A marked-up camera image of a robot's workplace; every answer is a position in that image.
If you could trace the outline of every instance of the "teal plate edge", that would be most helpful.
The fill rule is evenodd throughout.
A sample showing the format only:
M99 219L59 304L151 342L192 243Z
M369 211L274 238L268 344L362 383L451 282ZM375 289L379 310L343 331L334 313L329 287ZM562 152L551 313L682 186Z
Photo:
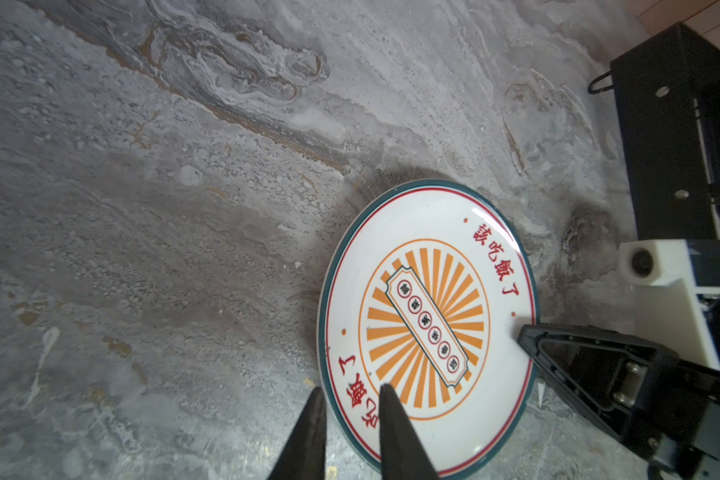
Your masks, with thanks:
M333 388L331 386L330 379L328 378L328 362L326 355L326 312L328 307L328 293L331 291L331 288L333 286L333 279L336 276L336 269L338 268L338 264L341 262L342 258L344 257L344 253L346 252L347 245L349 245L349 242L352 240L352 238L355 236L355 234L358 231L358 228L365 222L365 220L373 214L373 212L376 211L380 206L384 205L387 201L389 201L391 198L397 197L398 195L408 192L410 190L416 190L423 187L446 187L451 188L453 190L461 191L467 195L470 195L471 197L475 198L476 200L479 200L481 203L485 204L488 208L490 208L493 212L498 215L501 220L504 222L504 224L507 225L509 228L510 233L512 233L512 236L518 241L518 245L520 246L520 253L523 255L523 260L525 261L526 266L528 267L528 274L530 276L530 285L533 289L533 298L534 298L534 306L536 309L536 318L534 319L534 322L538 323L539 319L539 307L538 307L538 295L536 293L536 280L534 279L534 272L530 268L530 262L528 261L528 255L525 254L525 248L523 248L522 242L520 242L520 238L518 234L515 232L514 227L512 226L512 223L507 220L506 217L504 217L501 212L493 206L491 202L488 201L487 198L480 195L475 190L472 190L469 187L465 187L461 184L457 184L456 182L452 182L450 180L438 180L438 179L424 179L424 180L413 180L410 182L407 182L405 184L400 184L397 187L391 188L390 190L387 190L384 192L384 194L377 197L369 206L366 206L365 209L360 212L360 214L355 217L355 220L352 222L352 224L347 228L346 232L344 233L344 236L342 237L342 241L339 242L338 246L336 246L336 251L333 253L333 257L331 258L331 263L328 266L328 271L326 272L326 278L323 281L322 284L322 291L320 293L320 306L318 308L318 319L317 319L317 354L318 354L318 366L320 369L320 378L322 380L322 387L325 391L326 398L328 399L328 403L331 405L331 410L333 411L333 415L336 418L337 423L341 426L342 431L344 432L344 436L349 440L349 444L352 445L352 447L355 449L358 455L363 457L365 461L376 471L380 471L382 464L379 460L376 460L371 454L369 454L363 446L360 445L360 443L357 441L355 436L352 434L352 431L347 426L346 422L344 422L344 419L341 416L341 411L338 408L338 405L336 404L336 398L334 395ZM518 422L520 418L523 416L523 413L525 412L525 404L528 400L528 396L530 395L530 391L533 389L534 380L536 379L536 365L534 365L533 369L530 373L530 378L528 379L528 389L525 392L525 396L523 397L523 401L520 403L520 408L518 409L518 413L515 415L512 423L510 424L509 428L507 428L507 431L502 435L501 439L496 443L495 446L492 447L491 450L485 453L485 455L477 460L472 465L466 467L464 470L461 470L460 472L456 472L454 474L448 475L443 478L447 478L448 480L459 480L460 478L467 478L470 475L474 474L477 470L480 470L483 466L488 464L488 462L496 456L497 453L501 450L501 447L504 446L504 444L507 442L509 437L512 436L512 432L514 432L515 427L518 425Z

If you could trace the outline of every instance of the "black metal frame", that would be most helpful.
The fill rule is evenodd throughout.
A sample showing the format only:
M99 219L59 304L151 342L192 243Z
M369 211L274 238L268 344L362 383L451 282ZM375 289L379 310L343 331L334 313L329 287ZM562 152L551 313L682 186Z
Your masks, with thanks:
M613 60L609 73L638 239L717 239L720 50L675 24ZM588 91L608 90L594 89L607 75ZM708 321L720 355L720 304Z
M720 372L654 342L594 327L526 325L518 343L597 428L684 480L720 480Z

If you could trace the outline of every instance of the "white ceramic plate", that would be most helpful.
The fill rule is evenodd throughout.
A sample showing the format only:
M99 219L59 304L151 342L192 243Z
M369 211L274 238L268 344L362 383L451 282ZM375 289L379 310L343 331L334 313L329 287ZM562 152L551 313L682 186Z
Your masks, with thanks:
M374 200L338 245L318 312L322 383L350 443L380 467L391 383L439 474L470 475L522 413L534 370L515 337L536 315L528 259L480 194L417 180Z

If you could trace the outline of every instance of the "gray marble floor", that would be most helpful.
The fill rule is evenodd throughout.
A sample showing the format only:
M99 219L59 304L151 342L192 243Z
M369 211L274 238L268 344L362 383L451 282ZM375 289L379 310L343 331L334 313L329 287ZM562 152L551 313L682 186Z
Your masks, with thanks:
M517 227L544 321L631 330L616 0L0 1L0 478L264 478L319 383L351 219L443 177ZM336 422L327 478L374 478ZM643 478L534 391L476 478Z

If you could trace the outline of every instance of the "red circle icon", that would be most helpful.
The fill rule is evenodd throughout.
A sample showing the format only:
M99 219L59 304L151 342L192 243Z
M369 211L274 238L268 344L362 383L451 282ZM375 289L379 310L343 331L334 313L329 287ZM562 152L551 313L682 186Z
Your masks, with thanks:
M450 354L451 344L448 342L441 342L440 345L438 345L438 355L440 355L440 358L444 359Z
M452 356L450 359L448 359L448 371L451 373L456 373L456 371L458 370L458 364L459 360L456 355Z
M421 312L418 314L418 325L424 330L432 326L432 315L429 312Z
M413 295L410 299L408 299L408 309L411 313L418 313L422 309L422 299Z
M431 329L429 329L428 337L429 337L429 342L432 345L437 345L440 342L440 340L442 340L443 335L440 332L439 328L437 328L436 326L433 326Z
M407 280L400 280L398 282L398 295L400 295L403 298L408 298L408 295L411 294L411 282Z

